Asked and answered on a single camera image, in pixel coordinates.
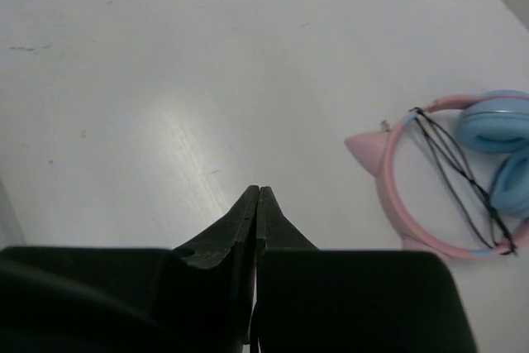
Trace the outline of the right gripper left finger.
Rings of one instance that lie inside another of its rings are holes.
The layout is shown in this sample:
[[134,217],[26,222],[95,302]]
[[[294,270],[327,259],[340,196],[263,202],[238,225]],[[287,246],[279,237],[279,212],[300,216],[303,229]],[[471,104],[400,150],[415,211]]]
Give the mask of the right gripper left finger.
[[258,198],[250,186],[222,218],[172,250],[3,249],[2,351],[242,351]]

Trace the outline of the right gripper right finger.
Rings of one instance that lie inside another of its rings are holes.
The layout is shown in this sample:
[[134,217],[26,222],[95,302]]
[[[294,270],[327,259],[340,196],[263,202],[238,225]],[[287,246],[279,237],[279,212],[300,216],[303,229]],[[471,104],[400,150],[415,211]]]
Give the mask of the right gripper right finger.
[[435,254],[320,250],[271,188],[256,208],[255,352],[475,352],[455,281]]

